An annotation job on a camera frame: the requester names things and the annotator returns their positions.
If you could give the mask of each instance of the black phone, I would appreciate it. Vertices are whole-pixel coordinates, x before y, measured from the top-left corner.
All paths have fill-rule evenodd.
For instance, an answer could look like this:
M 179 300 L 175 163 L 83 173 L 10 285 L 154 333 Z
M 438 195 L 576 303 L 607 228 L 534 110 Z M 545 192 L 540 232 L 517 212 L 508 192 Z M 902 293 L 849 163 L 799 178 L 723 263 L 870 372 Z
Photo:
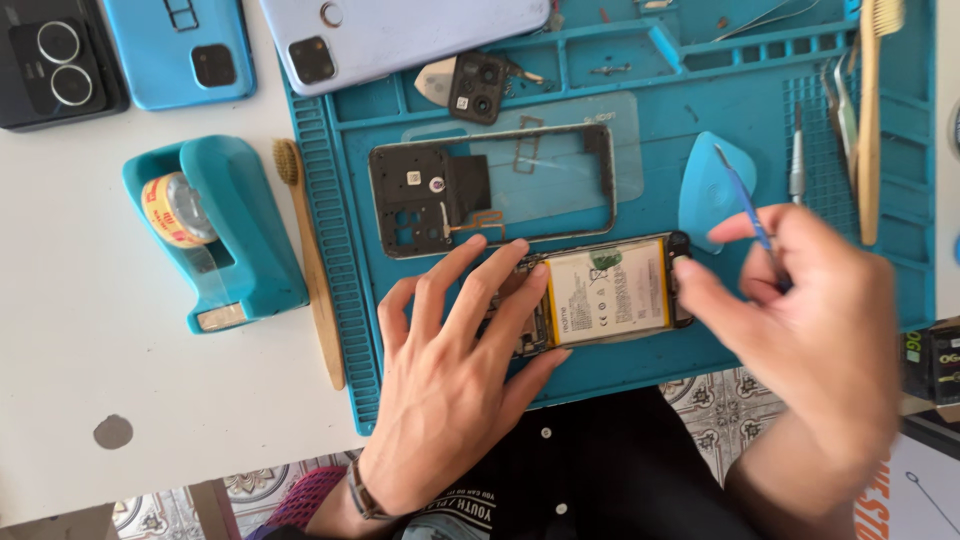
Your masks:
M 693 315 L 677 302 L 673 259 L 679 256 L 690 257 L 690 238 L 680 231 L 527 256 L 494 295 L 479 333 L 540 263 L 550 268 L 549 284 L 514 357 L 686 328 Z
M 38 130 L 130 106 L 96 0 L 5 0 L 0 74 L 5 130 Z

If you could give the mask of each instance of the teal tape dispenser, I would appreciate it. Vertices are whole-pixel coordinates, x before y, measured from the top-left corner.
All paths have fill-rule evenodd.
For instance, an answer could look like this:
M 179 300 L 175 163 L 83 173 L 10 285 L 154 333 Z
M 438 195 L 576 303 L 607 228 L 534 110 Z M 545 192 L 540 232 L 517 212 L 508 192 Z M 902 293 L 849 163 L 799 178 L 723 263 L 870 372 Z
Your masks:
M 193 333 L 271 317 L 308 303 L 260 157 L 212 135 L 127 161 L 124 185 L 156 242 L 197 293 Z

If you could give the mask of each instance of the right hand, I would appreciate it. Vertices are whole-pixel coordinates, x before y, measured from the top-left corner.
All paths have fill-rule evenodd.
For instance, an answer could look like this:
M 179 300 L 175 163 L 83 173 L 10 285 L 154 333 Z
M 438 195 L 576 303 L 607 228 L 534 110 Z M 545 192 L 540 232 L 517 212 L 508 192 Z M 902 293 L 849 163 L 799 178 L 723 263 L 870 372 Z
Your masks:
M 898 429 L 900 372 L 894 272 L 853 247 L 807 209 L 757 212 L 776 235 L 794 286 L 781 295 L 767 253 L 747 255 L 735 298 L 707 268 L 677 261 L 680 302 L 778 394 L 828 459 L 843 466 L 876 458 Z M 746 214 L 724 221 L 710 241 L 752 237 Z

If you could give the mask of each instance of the left hand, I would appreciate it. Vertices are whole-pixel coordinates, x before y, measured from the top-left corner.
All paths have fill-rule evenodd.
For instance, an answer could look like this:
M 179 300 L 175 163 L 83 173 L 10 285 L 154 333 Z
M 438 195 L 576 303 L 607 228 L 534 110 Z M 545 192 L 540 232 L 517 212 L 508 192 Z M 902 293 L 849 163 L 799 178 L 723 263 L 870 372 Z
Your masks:
M 383 390 L 376 428 L 358 466 L 389 515 L 423 508 L 475 465 L 570 354 L 556 349 L 537 356 L 504 383 L 523 322 L 546 289 L 543 264 L 501 302 L 483 337 L 475 337 L 493 294 L 530 248 L 522 239 L 469 274 L 443 322 L 446 290 L 486 247 L 486 238 L 476 234 L 423 276 L 397 282 L 377 310 Z M 408 324 L 403 310 L 415 294 Z

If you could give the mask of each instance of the finger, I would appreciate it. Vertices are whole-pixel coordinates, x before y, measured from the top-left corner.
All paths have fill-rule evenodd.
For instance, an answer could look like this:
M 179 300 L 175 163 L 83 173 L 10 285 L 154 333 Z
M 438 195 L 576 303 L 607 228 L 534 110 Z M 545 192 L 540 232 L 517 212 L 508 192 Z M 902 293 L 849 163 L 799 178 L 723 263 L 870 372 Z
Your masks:
M 380 335 L 383 337 L 386 357 L 393 356 L 407 340 L 410 324 L 403 310 L 410 304 L 419 280 L 420 276 L 414 276 L 396 282 L 376 307 L 376 318 L 380 321 Z
M 767 320 L 758 307 L 734 298 L 712 272 L 691 258 L 675 258 L 673 269 L 680 282 L 680 303 L 721 343 L 738 356 L 762 349 L 768 339 Z
M 520 415 L 530 406 L 543 389 L 553 370 L 570 356 L 569 349 L 554 349 L 530 360 L 519 373 L 503 387 L 503 402 L 496 418 L 494 432 L 506 435 L 520 420 Z
M 490 307 L 493 294 L 506 281 L 507 277 L 514 273 L 516 265 L 523 256 L 527 255 L 528 251 L 530 251 L 530 244 L 526 240 L 522 238 L 514 240 L 493 252 L 490 258 L 485 260 L 476 270 L 470 272 L 470 275 L 464 281 L 464 286 L 460 288 L 457 301 L 453 303 L 453 308 L 446 317 L 443 332 L 455 336 L 466 347 L 473 336 L 476 335 L 477 329 L 480 328 L 480 321 L 483 320 L 487 309 Z
M 776 283 L 777 276 L 770 262 L 770 254 L 758 242 L 754 242 L 740 270 L 740 291 L 763 306 L 783 297 Z
M 774 205 L 757 209 L 756 215 L 768 234 L 777 237 L 786 269 L 822 264 L 849 253 L 853 247 L 837 231 L 810 210 L 797 205 Z M 711 242 L 725 244 L 756 235 L 746 213 L 724 220 L 709 232 Z
M 496 362 L 497 369 L 502 369 L 504 374 L 507 371 L 507 360 L 513 355 L 524 323 L 543 299 L 548 275 L 549 270 L 545 264 L 535 266 L 523 285 L 500 302 L 487 331 L 480 337 L 477 350 L 482 350 L 485 358 Z
M 486 247 L 487 238 L 482 234 L 475 234 L 446 254 L 446 257 L 420 277 L 415 293 L 417 300 L 414 301 L 410 322 L 412 334 L 432 339 L 440 332 L 446 290 L 467 271 L 470 263 L 480 257 Z

